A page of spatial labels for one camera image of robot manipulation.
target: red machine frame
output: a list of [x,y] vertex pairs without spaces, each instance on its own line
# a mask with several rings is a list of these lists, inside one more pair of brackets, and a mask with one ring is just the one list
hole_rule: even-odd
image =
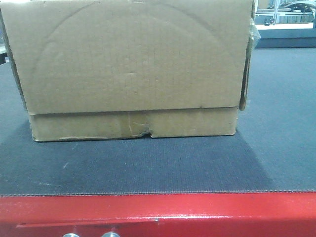
[[316,193],[0,197],[1,237],[315,237]]

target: clear tape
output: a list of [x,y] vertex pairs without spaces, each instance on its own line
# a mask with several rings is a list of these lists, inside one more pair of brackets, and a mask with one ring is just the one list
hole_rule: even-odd
[[257,46],[259,40],[261,39],[260,33],[256,27],[255,22],[253,19],[250,20],[250,37],[252,39],[251,49],[254,50],[254,48]]

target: curved crease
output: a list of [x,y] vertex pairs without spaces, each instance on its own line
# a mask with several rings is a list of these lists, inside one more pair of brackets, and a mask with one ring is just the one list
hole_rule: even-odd
[[71,12],[71,13],[68,14],[67,16],[65,16],[60,22],[58,22],[58,23],[56,24],[56,26],[54,27],[54,29],[48,34],[47,37],[50,38],[51,35],[52,35],[65,21],[67,21],[69,18],[73,17],[73,16],[76,15],[77,13],[81,12],[82,10],[84,10],[84,9],[86,9],[86,8],[88,8],[88,7],[90,7],[91,5],[93,5],[93,4],[95,4],[95,3],[97,3],[97,2],[94,1],[94,2],[92,2],[92,3],[89,3],[89,4],[87,4],[87,5],[83,6],[83,7],[78,8],[76,11]]
[[234,66],[235,68],[237,68],[237,66],[234,64],[233,56],[226,50],[226,47],[223,44],[223,42],[219,38],[217,38],[213,35],[215,32],[215,29],[212,27],[212,25],[210,25],[209,23],[207,23],[206,21],[201,19],[198,15],[191,13],[191,12],[188,12],[185,9],[181,9],[181,8],[175,7],[175,6],[167,4],[167,3],[159,3],[159,5],[171,8],[175,11],[178,11],[178,12],[188,16],[189,18],[191,18],[192,20],[197,22],[200,26],[202,26],[204,29],[206,29],[208,32],[210,32],[212,38],[215,39],[215,41],[218,43],[218,45],[220,45],[222,47],[223,52],[231,59],[231,61],[232,61],[231,65]]

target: box flap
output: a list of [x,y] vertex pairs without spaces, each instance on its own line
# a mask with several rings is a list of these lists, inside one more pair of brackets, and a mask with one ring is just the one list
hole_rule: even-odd
[[254,18],[255,18],[255,1],[252,4],[252,15],[251,15],[251,22],[250,22],[249,41],[248,41],[248,47],[247,47],[247,51],[246,51],[246,62],[245,62],[245,68],[244,68],[244,72],[243,72],[243,81],[242,81],[241,96],[240,96],[240,102],[239,102],[239,109],[241,111],[243,111],[246,108],[246,103],[247,103],[251,53],[252,53],[252,50],[254,50],[254,48],[256,47],[256,45],[258,44],[258,42],[260,40],[260,34],[256,28]]
[[30,114],[238,106],[251,8],[252,0],[1,4]]

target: metal bolt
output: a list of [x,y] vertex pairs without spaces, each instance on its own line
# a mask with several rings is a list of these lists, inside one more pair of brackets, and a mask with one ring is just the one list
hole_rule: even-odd
[[74,233],[68,233],[68,234],[65,234],[63,237],[80,237]]
[[117,233],[114,232],[108,232],[102,235],[101,237],[120,237]]

